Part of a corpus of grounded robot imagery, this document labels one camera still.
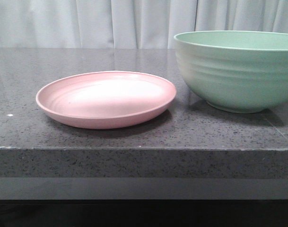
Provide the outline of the pink plate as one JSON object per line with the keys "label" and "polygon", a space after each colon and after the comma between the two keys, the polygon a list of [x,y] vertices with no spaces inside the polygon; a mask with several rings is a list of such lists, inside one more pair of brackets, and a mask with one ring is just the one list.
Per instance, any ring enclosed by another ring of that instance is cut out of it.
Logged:
{"label": "pink plate", "polygon": [[115,129],[162,114],[176,96],[174,84],[159,76],[101,71],[56,80],[36,94],[50,118],[85,129]]}

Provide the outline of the green bowl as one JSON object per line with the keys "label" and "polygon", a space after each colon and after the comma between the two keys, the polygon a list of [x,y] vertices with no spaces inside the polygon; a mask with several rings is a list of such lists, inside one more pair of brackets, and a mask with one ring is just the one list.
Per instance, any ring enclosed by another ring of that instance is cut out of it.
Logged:
{"label": "green bowl", "polygon": [[209,105],[256,113],[288,101],[288,34],[196,31],[174,40],[183,80]]}

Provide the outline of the white curtain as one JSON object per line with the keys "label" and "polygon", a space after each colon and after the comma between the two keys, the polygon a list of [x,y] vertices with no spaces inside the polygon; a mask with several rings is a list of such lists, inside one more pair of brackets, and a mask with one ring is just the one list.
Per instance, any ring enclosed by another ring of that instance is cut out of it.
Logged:
{"label": "white curtain", "polygon": [[288,33],[288,0],[0,0],[0,47],[171,49],[203,30]]}

